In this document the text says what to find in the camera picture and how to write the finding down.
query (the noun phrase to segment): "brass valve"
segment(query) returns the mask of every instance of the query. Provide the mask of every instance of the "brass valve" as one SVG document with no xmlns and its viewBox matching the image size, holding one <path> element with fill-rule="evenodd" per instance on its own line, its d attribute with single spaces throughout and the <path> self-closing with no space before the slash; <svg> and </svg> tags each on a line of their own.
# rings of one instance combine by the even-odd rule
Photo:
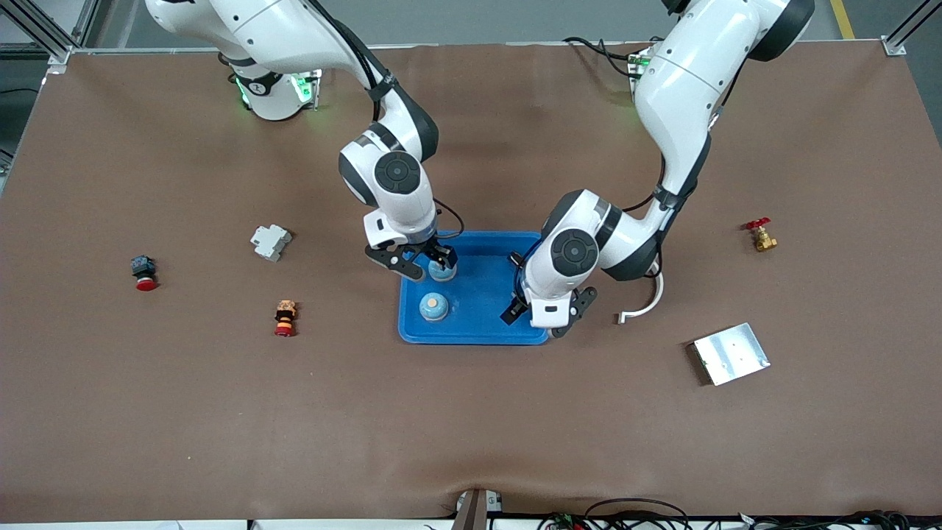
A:
<svg viewBox="0 0 942 530">
<path fill-rule="evenodd" d="M 762 219 L 750 221 L 745 226 L 747 230 L 752 230 L 755 249 L 759 252 L 765 252 L 778 246 L 778 241 L 773 239 L 765 229 L 765 224 L 769 221 L 771 221 L 771 219 L 763 217 Z"/>
</svg>

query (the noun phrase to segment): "wire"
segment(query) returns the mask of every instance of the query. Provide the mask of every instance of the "wire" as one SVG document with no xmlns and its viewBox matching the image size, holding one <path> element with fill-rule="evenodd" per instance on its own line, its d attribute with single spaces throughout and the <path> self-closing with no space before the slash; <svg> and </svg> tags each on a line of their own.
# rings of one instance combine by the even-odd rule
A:
<svg viewBox="0 0 942 530">
<path fill-rule="evenodd" d="M 586 47 L 588 47 L 590 50 L 594 51 L 596 54 L 603 55 L 603 56 L 606 54 L 604 51 L 602 51 L 601 48 L 597 47 L 595 44 L 592 44 L 592 43 L 589 42 L 589 41 L 586 41 L 585 39 L 583 39 L 583 38 L 581 38 L 581 37 L 567 37 L 567 38 L 563 39 L 562 41 L 563 41 L 563 42 L 569 42 L 569 43 L 578 42 L 578 43 L 580 43 L 580 44 L 584 44 Z M 628 56 L 623 56 L 623 55 L 619 55 L 619 54 L 612 54 L 612 53 L 609 53 L 609 55 L 611 55 L 612 58 L 617 58 L 617 59 L 619 59 L 619 60 L 628 60 Z"/>
<path fill-rule="evenodd" d="M 667 161 L 664 159 L 664 156 L 661 155 L 661 156 L 660 156 L 660 176 L 658 177 L 658 185 L 660 185 L 661 183 L 664 182 L 664 170 L 665 170 L 666 168 L 667 168 Z M 651 193 L 650 195 L 647 196 L 646 199 L 644 199 L 643 201 L 639 202 L 637 205 L 635 205 L 635 206 L 633 206 L 633 207 L 622 208 L 622 211 L 624 211 L 624 212 L 635 211 L 636 209 L 638 209 L 638 208 L 640 208 L 640 207 L 643 207 L 644 205 L 650 203 L 652 199 L 654 199 L 654 193 Z"/>
<path fill-rule="evenodd" d="M 651 193 L 650 195 L 647 196 L 646 199 L 644 199 L 643 201 L 639 202 L 637 205 L 635 205 L 635 206 L 633 206 L 633 207 L 622 208 L 622 211 L 623 211 L 623 212 L 635 211 L 636 209 L 638 209 L 638 208 L 640 208 L 640 207 L 643 207 L 644 205 L 650 203 L 652 199 L 654 199 L 654 193 Z"/>
<path fill-rule="evenodd" d="M 669 507 L 671 510 L 676 511 L 677 513 L 681 515 L 682 517 L 681 521 L 684 523 L 684 527 L 690 530 L 690 516 L 687 515 L 687 512 L 685 512 L 684 510 L 680 509 L 679 507 L 675 505 L 672 505 L 671 503 L 665 503 L 664 501 L 659 501 L 657 499 L 645 499 L 643 497 L 622 497 L 619 499 L 608 499 L 606 501 L 599 501 L 595 503 L 594 505 L 591 505 L 588 508 L 586 508 L 585 513 L 582 514 L 582 517 L 588 518 L 589 514 L 592 513 L 594 509 L 600 506 L 614 505 L 614 504 L 621 504 L 621 503 L 646 503 L 649 505 L 661 505 L 661 506 Z"/>
<path fill-rule="evenodd" d="M 527 297 L 523 292 L 520 291 L 520 271 L 523 270 L 524 265 L 527 263 L 530 255 L 533 254 L 533 251 L 536 250 L 536 247 L 540 246 L 540 243 L 542 242 L 543 238 L 539 238 L 538 240 L 534 241 L 533 244 L 531 244 L 524 253 L 523 261 L 521 261 L 520 265 L 517 265 L 513 270 L 513 294 L 517 297 L 518 300 L 524 303 L 527 301 Z"/>
<path fill-rule="evenodd" d="M 26 91 L 26 92 L 33 92 L 33 93 L 36 93 L 36 94 L 40 93 L 40 91 L 38 91 L 38 90 L 36 90 L 36 89 L 27 89 L 27 88 L 23 88 L 23 89 L 10 89 L 10 90 L 8 90 L 8 91 L 0 91 L 0 94 L 11 94 L 11 93 L 14 93 L 14 92 L 24 92 L 24 91 Z"/>
<path fill-rule="evenodd" d="M 622 313 L 618 316 L 618 323 L 625 323 L 628 319 L 640 317 L 641 315 L 651 311 L 651 309 L 654 309 L 658 302 L 660 302 L 660 297 L 664 295 L 664 274 L 660 273 L 660 263 L 652 263 L 651 269 L 649 270 L 653 271 L 654 274 L 654 298 L 651 299 L 650 304 L 642 309 L 638 309 L 637 311 L 622 311 Z"/>
<path fill-rule="evenodd" d="M 605 55 L 605 58 L 609 60 L 609 64 L 611 65 L 612 68 L 615 69 L 615 72 L 618 72 L 619 74 L 624 75 L 625 77 L 628 77 L 630 79 L 642 78 L 641 74 L 631 74 L 628 71 L 622 70 L 621 68 L 619 68 L 618 65 L 615 64 L 615 61 L 612 60 L 611 53 L 609 53 L 609 49 L 605 47 L 605 41 L 599 39 L 598 45 L 602 47 L 602 53 Z"/>
<path fill-rule="evenodd" d="M 605 56 L 605 58 L 609 60 L 609 64 L 611 65 L 611 67 L 615 69 L 615 72 L 618 72 L 619 74 L 624 75 L 625 77 L 630 77 L 630 78 L 632 78 L 632 79 L 641 79 L 641 78 L 642 78 L 642 77 L 641 77 L 640 75 L 638 75 L 638 74 L 631 74 L 631 73 L 629 73 L 628 71 L 622 70 L 621 68 L 619 68 L 618 65 L 615 64 L 614 59 L 627 61 L 627 60 L 628 60 L 628 56 L 624 56 L 624 55 L 621 55 L 621 54 L 613 54 L 613 53 L 611 53 L 611 52 L 609 51 L 609 49 L 605 46 L 605 41 L 604 41 L 603 39 L 599 39 L 599 40 L 598 40 L 598 45 L 592 44 L 591 42 L 586 41 L 585 39 L 583 39 L 583 38 L 581 38 L 581 37 L 567 37 L 567 38 L 563 39 L 562 41 L 563 41 L 563 42 L 569 42 L 569 43 L 578 42 L 578 43 L 580 43 L 580 44 L 584 44 L 586 47 L 588 47 L 590 50 L 594 51 L 596 54 Z"/>
<path fill-rule="evenodd" d="M 444 236 L 438 236 L 438 239 L 439 240 L 452 240 L 454 238 L 457 238 L 461 234 L 463 234 L 464 233 L 464 219 L 462 219 L 462 216 L 458 215 L 457 211 L 451 209 L 449 205 L 443 203 L 442 201 L 439 201 L 438 199 L 435 199 L 435 198 L 432 198 L 431 200 L 435 201 L 436 205 L 451 212 L 451 215 L 455 216 L 455 219 L 458 220 L 458 224 L 460 225 L 457 232 L 452 232 L 451 234 L 447 234 Z"/>
<path fill-rule="evenodd" d="M 353 56 L 356 57 L 357 62 L 360 63 L 360 67 L 363 68 L 364 74 L 366 75 L 366 80 L 369 83 L 369 88 L 375 89 L 376 78 L 373 77 L 373 69 L 370 66 L 369 60 L 366 58 L 363 51 L 360 49 L 360 45 L 362 45 L 364 48 L 365 48 L 365 45 L 361 41 L 359 42 L 359 45 L 356 42 L 354 42 L 354 40 L 359 41 L 359 39 L 356 38 L 356 35 L 354 35 L 353 32 L 350 31 L 348 27 L 346 27 L 341 22 L 334 19 L 334 17 L 331 16 L 331 13 L 327 12 L 327 10 L 323 6 L 321 6 L 317 0 L 307 0 L 307 2 L 311 4 L 311 6 L 313 6 L 314 9 L 316 9 L 318 13 L 320 13 L 320 16 L 322 16 L 324 20 L 326 20 L 327 23 L 333 27 L 333 29 L 337 32 L 337 34 L 340 35 L 340 38 L 343 39 L 344 42 L 347 43 L 347 46 L 349 46 L 350 51 L 353 52 Z M 373 102 L 373 121 L 376 122 L 379 119 L 380 119 L 380 102 L 374 101 Z"/>
<path fill-rule="evenodd" d="M 729 101 L 729 95 L 733 93 L 733 89 L 736 87 L 736 81 L 739 80 L 739 74 L 742 73 L 742 67 L 745 66 L 745 62 L 740 64 L 739 69 L 736 70 L 736 75 L 733 75 L 733 80 L 729 82 L 729 88 L 726 89 L 726 96 L 723 97 L 723 102 L 720 103 L 720 108 L 726 106 L 726 102 Z"/>
</svg>

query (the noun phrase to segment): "black joint cap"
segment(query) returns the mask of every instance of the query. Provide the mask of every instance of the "black joint cap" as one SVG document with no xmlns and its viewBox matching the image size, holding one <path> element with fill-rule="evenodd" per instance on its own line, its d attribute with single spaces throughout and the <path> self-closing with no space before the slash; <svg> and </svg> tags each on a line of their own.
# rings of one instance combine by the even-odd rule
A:
<svg viewBox="0 0 942 530">
<path fill-rule="evenodd" d="M 584 230 L 569 228 L 553 238 L 550 247 L 553 268 L 564 276 L 578 276 L 591 271 L 598 260 L 598 245 Z"/>
<path fill-rule="evenodd" d="M 390 193 L 408 195 L 421 181 L 418 160 L 405 151 L 386 153 L 376 162 L 376 182 Z"/>
</svg>

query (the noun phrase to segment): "yellow floor line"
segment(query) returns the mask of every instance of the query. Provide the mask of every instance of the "yellow floor line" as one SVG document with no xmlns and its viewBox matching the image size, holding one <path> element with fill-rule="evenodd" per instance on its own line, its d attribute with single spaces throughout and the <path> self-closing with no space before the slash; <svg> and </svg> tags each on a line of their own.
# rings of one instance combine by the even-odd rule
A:
<svg viewBox="0 0 942 530">
<path fill-rule="evenodd" d="M 834 17 L 837 19 L 837 27 L 840 28 L 840 36 L 844 39 L 854 39 L 851 19 L 847 18 L 847 10 L 844 8 L 843 0 L 831 0 L 831 8 L 834 9 Z"/>
</svg>

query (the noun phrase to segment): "metal plate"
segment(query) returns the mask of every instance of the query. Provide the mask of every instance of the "metal plate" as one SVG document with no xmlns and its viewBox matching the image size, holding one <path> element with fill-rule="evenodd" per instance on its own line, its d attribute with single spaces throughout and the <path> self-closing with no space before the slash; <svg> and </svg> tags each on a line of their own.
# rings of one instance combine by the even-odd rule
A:
<svg viewBox="0 0 942 530">
<path fill-rule="evenodd" d="M 770 366 L 748 323 L 695 340 L 693 349 L 714 385 L 728 383 Z"/>
</svg>

